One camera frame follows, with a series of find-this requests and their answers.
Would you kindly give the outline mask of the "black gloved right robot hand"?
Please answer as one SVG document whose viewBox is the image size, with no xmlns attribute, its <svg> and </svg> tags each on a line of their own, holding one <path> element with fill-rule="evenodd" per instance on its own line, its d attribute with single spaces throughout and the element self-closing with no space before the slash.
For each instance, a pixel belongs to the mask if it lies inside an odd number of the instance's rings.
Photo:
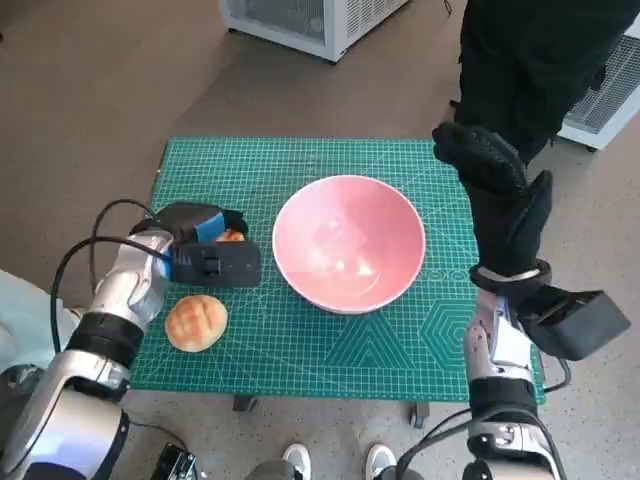
<svg viewBox="0 0 640 480">
<path fill-rule="evenodd" d="M 469 198 L 480 268 L 504 278 L 548 275 L 538 257 L 552 209 L 553 176 L 527 176 L 517 150 L 483 127 L 443 122 L 435 157 L 453 167 Z"/>
</svg>

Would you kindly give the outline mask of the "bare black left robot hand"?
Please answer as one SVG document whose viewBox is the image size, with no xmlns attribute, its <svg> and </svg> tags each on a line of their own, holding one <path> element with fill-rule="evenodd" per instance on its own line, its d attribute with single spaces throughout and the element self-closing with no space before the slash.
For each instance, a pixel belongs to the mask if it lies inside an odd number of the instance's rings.
<svg viewBox="0 0 640 480">
<path fill-rule="evenodd" d="M 205 203 L 174 202 L 158 211 L 155 219 L 179 243 L 210 243 L 227 230 L 249 231 L 242 212 Z"/>
</svg>

